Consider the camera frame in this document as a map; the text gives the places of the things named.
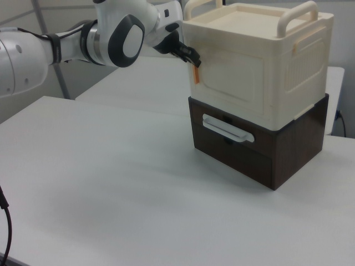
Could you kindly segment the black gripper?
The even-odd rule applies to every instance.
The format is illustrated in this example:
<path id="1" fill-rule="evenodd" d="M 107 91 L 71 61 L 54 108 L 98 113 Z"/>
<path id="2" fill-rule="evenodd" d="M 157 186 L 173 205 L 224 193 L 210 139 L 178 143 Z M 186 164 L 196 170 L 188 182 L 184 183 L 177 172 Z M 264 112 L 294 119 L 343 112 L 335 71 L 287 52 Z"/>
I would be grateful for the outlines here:
<path id="1" fill-rule="evenodd" d="M 158 45 L 153 47 L 160 54 L 172 54 L 195 67 L 201 64 L 200 55 L 192 47 L 180 41 L 177 30 L 168 34 Z"/>

